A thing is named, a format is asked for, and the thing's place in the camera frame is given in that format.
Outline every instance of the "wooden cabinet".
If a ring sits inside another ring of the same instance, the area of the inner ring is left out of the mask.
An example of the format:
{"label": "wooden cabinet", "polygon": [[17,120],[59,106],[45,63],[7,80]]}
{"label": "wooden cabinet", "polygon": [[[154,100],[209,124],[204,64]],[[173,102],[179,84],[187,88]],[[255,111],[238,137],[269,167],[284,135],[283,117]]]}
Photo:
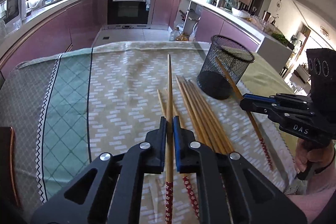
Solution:
{"label": "wooden cabinet", "polygon": [[8,59],[1,72],[6,79],[19,63],[65,52],[70,44],[65,11],[33,33]]}
{"label": "wooden cabinet", "polygon": [[2,67],[4,78],[19,63],[65,52],[71,44],[73,50],[91,47],[98,31],[106,24],[107,0],[104,1],[80,0],[39,28]]}
{"label": "wooden cabinet", "polygon": [[82,0],[67,9],[67,27],[70,30],[72,50],[91,47],[102,27],[96,12],[98,0]]}
{"label": "wooden cabinet", "polygon": [[224,19],[209,10],[203,9],[199,20],[195,40],[211,43],[211,37],[221,32]]}
{"label": "wooden cabinet", "polygon": [[236,26],[230,24],[227,21],[223,23],[222,29],[219,34],[242,44],[244,47],[252,52],[255,52],[258,48],[258,44],[256,44],[256,42],[253,41],[247,34],[245,34]]}
{"label": "wooden cabinet", "polygon": [[175,0],[155,0],[154,12],[152,18],[152,25],[159,25],[162,29],[167,30],[168,26],[171,24],[171,17],[173,14],[173,7],[176,7]]}
{"label": "wooden cabinet", "polygon": [[176,15],[177,15],[177,11],[179,9],[179,5],[180,5],[180,0],[174,0],[173,2],[173,7],[171,9],[171,13],[170,13],[170,20],[169,20],[169,27],[171,29],[174,29],[174,22],[176,19]]}

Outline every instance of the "oven door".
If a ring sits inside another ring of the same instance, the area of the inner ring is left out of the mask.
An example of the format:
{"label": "oven door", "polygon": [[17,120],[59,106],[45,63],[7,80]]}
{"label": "oven door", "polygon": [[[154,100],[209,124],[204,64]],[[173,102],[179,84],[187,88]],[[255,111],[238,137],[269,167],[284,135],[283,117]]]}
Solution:
{"label": "oven door", "polygon": [[151,0],[108,0],[107,24],[147,24]]}

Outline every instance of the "built-in oven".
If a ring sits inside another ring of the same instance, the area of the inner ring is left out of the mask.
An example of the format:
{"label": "built-in oven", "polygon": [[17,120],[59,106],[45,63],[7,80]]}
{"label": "built-in oven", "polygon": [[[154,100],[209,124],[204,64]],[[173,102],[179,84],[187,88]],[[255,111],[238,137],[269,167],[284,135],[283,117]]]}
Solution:
{"label": "built-in oven", "polygon": [[147,28],[153,6],[151,0],[108,0],[108,28]]}

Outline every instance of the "metal pivot screw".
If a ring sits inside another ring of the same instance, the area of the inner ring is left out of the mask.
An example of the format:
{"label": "metal pivot screw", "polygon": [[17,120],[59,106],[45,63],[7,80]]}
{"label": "metal pivot screw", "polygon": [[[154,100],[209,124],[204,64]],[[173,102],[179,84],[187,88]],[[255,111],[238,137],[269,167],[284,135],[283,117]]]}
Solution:
{"label": "metal pivot screw", "polygon": [[143,143],[140,144],[141,149],[147,149],[147,148],[150,148],[150,147],[151,147],[151,144],[147,143],[147,142],[143,142]]}
{"label": "metal pivot screw", "polygon": [[109,160],[111,158],[111,155],[109,153],[103,153],[99,157],[101,160]]}
{"label": "metal pivot screw", "polygon": [[240,159],[240,154],[237,153],[237,152],[232,152],[230,154],[230,159],[232,159],[232,160],[239,160]]}
{"label": "metal pivot screw", "polygon": [[191,142],[190,147],[191,148],[200,148],[201,144],[199,142]]}

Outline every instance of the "beige patterned tablecloth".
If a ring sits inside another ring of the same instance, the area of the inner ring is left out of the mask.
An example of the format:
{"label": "beige patterned tablecloth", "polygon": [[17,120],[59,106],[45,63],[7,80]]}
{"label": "beige patterned tablecloth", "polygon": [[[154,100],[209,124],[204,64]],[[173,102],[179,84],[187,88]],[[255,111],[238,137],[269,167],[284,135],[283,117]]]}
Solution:
{"label": "beige patterned tablecloth", "polygon": [[[157,89],[167,84],[167,54],[171,54],[172,72],[196,81],[208,43],[186,42],[117,42],[93,50],[90,92],[89,132],[92,159],[102,152],[113,155],[126,152],[142,142],[146,133],[159,127],[161,108]],[[238,83],[242,93],[248,86]],[[194,131],[181,94],[173,79],[174,102],[187,129]],[[244,111],[233,97],[224,101],[206,96],[219,117],[234,148],[262,172],[280,190],[295,177],[292,155],[273,122],[257,114],[266,144],[271,147],[271,171],[256,133]],[[190,175],[196,191],[196,176]],[[164,222],[165,173],[145,175],[141,223]],[[173,223],[197,223],[182,178],[174,175]]]}

